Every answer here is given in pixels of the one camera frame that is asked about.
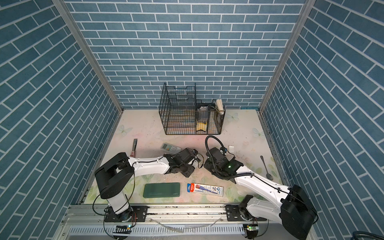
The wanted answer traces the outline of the grey remote with teal buttons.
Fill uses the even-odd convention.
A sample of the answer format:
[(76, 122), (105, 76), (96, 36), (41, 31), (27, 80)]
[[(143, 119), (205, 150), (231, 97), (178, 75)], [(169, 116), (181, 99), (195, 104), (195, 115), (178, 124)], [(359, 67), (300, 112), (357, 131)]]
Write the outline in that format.
[(165, 151), (168, 154), (177, 154), (182, 151), (180, 147), (177, 147), (175, 145), (169, 144), (169, 143), (163, 143), (161, 146), (161, 149)]

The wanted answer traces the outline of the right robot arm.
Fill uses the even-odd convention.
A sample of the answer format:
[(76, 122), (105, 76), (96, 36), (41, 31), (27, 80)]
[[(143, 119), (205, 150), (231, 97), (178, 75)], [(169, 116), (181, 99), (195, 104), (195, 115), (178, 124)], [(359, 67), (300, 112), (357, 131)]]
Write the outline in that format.
[(224, 149), (206, 153), (204, 167), (214, 176), (248, 188), (239, 205), (247, 218), (261, 217), (282, 224), (298, 240), (305, 240), (318, 219), (318, 212), (303, 188), (280, 185), (253, 172), (235, 158), (228, 160)]

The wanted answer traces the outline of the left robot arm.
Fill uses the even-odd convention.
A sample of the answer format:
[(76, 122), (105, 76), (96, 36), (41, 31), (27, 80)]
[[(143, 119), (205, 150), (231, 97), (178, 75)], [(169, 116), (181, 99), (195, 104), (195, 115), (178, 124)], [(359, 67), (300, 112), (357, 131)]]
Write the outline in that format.
[(129, 198), (123, 189), (135, 177), (152, 174), (182, 174), (188, 178), (195, 167), (193, 162), (198, 159), (198, 151), (185, 148), (181, 152), (149, 159), (129, 157), (121, 152), (112, 157), (95, 171), (100, 198), (107, 200), (115, 214), (129, 211)]

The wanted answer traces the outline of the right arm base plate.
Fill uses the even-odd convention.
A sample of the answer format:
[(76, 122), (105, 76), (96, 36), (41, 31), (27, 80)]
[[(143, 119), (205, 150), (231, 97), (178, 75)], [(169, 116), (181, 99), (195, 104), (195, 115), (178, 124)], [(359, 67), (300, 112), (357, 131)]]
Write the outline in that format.
[(257, 208), (248, 210), (246, 207), (240, 207), (239, 205), (225, 205), (224, 209), (228, 222), (267, 221), (264, 217), (264, 213), (260, 212)]

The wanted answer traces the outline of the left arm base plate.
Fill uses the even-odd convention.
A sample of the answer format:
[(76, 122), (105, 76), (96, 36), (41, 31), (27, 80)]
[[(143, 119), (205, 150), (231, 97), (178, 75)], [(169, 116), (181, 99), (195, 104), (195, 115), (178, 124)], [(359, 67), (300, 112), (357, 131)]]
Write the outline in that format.
[(105, 216), (107, 223), (144, 222), (147, 217), (148, 206), (130, 206), (120, 214), (115, 214), (112, 207), (108, 207)]

